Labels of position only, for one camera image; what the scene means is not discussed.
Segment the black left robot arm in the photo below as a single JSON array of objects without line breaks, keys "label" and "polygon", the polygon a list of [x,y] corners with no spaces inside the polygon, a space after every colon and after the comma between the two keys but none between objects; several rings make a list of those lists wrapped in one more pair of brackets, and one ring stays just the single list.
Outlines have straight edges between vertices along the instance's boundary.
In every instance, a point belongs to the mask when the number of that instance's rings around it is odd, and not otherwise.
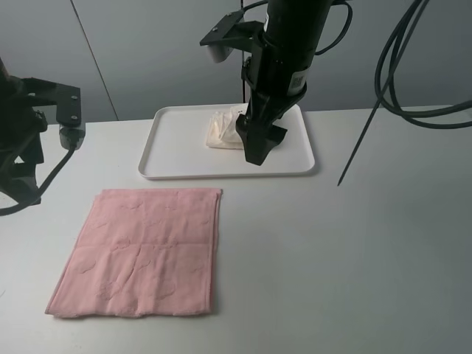
[{"label": "black left robot arm", "polygon": [[40,133],[47,128],[41,112],[15,100],[23,83],[1,65],[1,192],[18,204],[37,204],[36,166],[44,162]]}]

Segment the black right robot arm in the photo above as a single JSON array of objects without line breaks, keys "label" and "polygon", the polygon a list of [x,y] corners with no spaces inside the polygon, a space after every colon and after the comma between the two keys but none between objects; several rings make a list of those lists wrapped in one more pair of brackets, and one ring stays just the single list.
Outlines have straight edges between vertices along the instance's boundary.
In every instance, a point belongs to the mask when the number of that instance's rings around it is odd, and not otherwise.
[{"label": "black right robot arm", "polygon": [[266,20],[251,39],[250,61],[242,71],[251,89],[245,114],[236,131],[246,161],[261,165],[285,138],[274,125],[307,91],[307,76],[316,52],[330,1],[270,1]]}]

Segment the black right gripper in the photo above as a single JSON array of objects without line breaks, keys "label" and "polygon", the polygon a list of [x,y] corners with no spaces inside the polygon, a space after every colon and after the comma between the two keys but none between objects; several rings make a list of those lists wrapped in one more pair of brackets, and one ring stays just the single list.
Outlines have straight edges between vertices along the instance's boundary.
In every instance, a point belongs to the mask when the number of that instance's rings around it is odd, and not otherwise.
[{"label": "black right gripper", "polygon": [[251,89],[246,115],[240,114],[235,129],[243,143],[245,159],[262,165],[285,138],[287,129],[273,125],[307,91],[308,53],[285,52],[275,47],[255,47],[242,68]]}]

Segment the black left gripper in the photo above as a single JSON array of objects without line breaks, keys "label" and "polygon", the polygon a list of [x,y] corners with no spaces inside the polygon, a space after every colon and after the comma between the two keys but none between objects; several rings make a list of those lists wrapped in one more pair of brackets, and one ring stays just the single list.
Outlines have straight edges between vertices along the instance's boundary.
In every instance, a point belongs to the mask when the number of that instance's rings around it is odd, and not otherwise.
[{"label": "black left gripper", "polygon": [[24,110],[1,117],[1,192],[18,204],[41,202],[36,167],[44,163],[41,133],[45,130],[42,111]]}]

